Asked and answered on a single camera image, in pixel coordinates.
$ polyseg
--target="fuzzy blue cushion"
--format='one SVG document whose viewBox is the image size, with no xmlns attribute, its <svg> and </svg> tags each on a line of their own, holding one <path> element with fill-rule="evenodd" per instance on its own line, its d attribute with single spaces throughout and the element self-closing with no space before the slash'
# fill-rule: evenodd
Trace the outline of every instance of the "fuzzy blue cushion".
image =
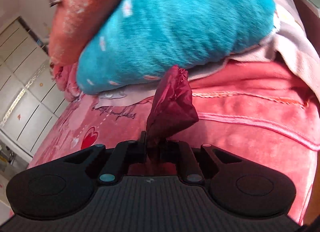
<svg viewBox="0 0 320 232">
<path fill-rule="evenodd" d="M 274 11 L 273 0 L 122 0 L 83 50 L 77 83 L 92 95 L 217 62 L 267 36 Z"/>
</svg>

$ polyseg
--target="ribbed black surface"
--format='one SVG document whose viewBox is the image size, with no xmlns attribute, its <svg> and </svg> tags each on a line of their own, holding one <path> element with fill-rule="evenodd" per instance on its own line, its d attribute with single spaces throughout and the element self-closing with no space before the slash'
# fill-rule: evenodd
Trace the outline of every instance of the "ribbed black surface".
<svg viewBox="0 0 320 232">
<path fill-rule="evenodd" d="M 3 232 L 286 232 L 299 226 L 286 216 L 247 220 L 230 215 L 207 197 L 201 187 L 176 176 L 124 177 L 100 187 L 78 213 L 60 220 L 35 221 L 15 216 Z"/>
</svg>

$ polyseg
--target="pink sheet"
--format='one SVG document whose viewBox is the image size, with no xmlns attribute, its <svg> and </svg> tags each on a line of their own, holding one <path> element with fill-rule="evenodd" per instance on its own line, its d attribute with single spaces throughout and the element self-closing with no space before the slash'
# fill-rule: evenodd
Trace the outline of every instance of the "pink sheet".
<svg viewBox="0 0 320 232">
<path fill-rule="evenodd" d="M 320 145 L 319 102 L 310 88 L 283 63 L 235 61 L 190 86 L 200 121 L 173 139 L 192 147 L 210 143 L 286 174 L 297 188 L 289 215 L 301 224 Z M 152 99 L 95 109 L 98 99 L 81 95 L 59 118 L 29 167 L 93 144 L 112 148 L 138 139 Z"/>
</svg>

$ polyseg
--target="maroon pouch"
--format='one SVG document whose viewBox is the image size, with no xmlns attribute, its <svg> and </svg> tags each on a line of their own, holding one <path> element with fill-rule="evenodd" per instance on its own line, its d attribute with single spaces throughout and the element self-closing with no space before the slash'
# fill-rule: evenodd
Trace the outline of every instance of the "maroon pouch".
<svg viewBox="0 0 320 232">
<path fill-rule="evenodd" d="M 148 139 L 170 137 L 198 121 L 188 72 L 175 65 L 166 72 L 156 90 L 147 120 Z"/>
</svg>

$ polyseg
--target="pink bedspread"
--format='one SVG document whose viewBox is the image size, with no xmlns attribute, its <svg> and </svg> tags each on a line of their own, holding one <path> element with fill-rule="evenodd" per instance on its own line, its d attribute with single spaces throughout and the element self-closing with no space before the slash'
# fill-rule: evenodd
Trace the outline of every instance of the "pink bedspread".
<svg viewBox="0 0 320 232">
<path fill-rule="evenodd" d="M 310 88 L 280 62 L 234 61 L 190 86 L 200 121 L 173 138 L 210 143 L 286 174 L 297 188 L 289 215 L 301 224 L 320 145 L 319 102 Z M 29 167 L 93 144 L 112 148 L 145 130 L 152 97 L 128 107 L 95 109 L 97 102 L 88 95 L 72 102 Z"/>
</svg>

